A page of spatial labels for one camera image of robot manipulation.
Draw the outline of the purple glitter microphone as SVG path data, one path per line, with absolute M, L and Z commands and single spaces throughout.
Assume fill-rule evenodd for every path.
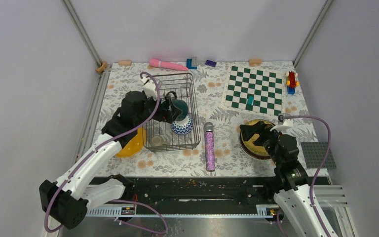
M 204 143 L 205 143 L 205 159 L 206 170 L 208 172 L 215 171 L 215 150 L 214 150 L 214 125 L 206 122 L 204 127 Z

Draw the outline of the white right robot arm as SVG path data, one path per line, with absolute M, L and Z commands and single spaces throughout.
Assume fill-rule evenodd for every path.
M 242 124 L 240 138 L 248 141 L 258 135 L 253 144 L 264 147 L 275 163 L 275 176 L 264 185 L 263 196 L 267 202 L 278 204 L 296 233 L 303 237 L 335 237 L 337 233 L 314 192 L 317 175 L 308 176 L 298 160 L 300 151 L 296 138 L 284 133 L 293 126 L 294 119 L 297 116 L 280 114 L 278 125 L 263 121 L 253 125 Z

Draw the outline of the blue white patterned bowl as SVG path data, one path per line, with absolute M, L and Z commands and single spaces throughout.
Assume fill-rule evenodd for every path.
M 188 135 L 193 130 L 192 118 L 187 115 L 183 120 L 172 122 L 171 130 L 177 135 Z

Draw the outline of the small beige cup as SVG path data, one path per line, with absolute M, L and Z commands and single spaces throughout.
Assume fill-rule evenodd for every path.
M 169 143 L 162 136 L 159 136 L 159 135 L 153 136 L 150 139 L 150 145 L 152 147 L 161 147 L 161 146 L 165 146 L 168 144 Z

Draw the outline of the black glossy plate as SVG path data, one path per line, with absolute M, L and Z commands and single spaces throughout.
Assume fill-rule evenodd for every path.
M 245 124 L 250 124 L 250 123 L 255 123 L 255 121 L 263 121 L 265 123 L 265 126 L 266 125 L 270 125 L 271 127 L 275 127 L 275 124 L 270 122 L 270 121 L 267 121 L 267 120 L 263 120 L 263 119 L 254 119 L 254 120 L 251 120 L 251 121 L 248 121 L 246 122 Z M 241 147 L 242 149 L 248 154 L 250 155 L 251 157 L 255 158 L 255 159 L 259 159 L 259 160 L 267 160 L 267 159 L 271 159 L 271 156 L 269 155 L 268 151 L 272 151 L 274 148 L 271 148 L 269 149 L 268 151 L 265 150 L 264 147 L 260 147 L 260 146 L 252 146 L 252 145 L 247 145 L 245 146 L 243 143 L 242 143 L 242 139 L 241 139 L 241 132 L 240 130 L 240 133 L 239 133 L 239 142 L 241 144 Z M 256 131 L 253 131 L 253 130 L 246 130 L 246 131 L 252 131 L 254 133 L 259 133 L 260 132 L 260 129 L 256 130 Z

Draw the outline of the dark green mug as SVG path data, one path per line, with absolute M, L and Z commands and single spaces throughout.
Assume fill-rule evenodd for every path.
M 189 112 L 188 104 L 178 99 L 175 91 L 167 92 L 161 104 L 162 118 L 167 123 L 183 121 Z

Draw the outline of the yellow polka dot plate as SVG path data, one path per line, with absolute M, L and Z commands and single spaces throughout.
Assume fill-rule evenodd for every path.
M 137 130 L 137 134 L 131 141 L 123 147 L 123 149 L 115 154 L 117 158 L 129 158 L 139 153 L 147 139 L 146 130 L 142 127 Z

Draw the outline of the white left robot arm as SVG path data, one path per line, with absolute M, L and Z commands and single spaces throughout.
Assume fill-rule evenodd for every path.
M 143 91 L 130 91 L 114 116 L 104 125 L 89 150 L 63 175 L 39 187 L 40 201 L 45 212 L 44 229 L 53 233 L 65 227 L 78 226 L 88 211 L 110 201 L 132 203 L 135 199 L 133 183 L 122 175 L 106 178 L 105 182 L 90 187 L 98 171 L 116 154 L 132 151 L 142 143 L 143 126 L 150 120 L 172 121 L 161 99 L 162 81 L 142 72 Z

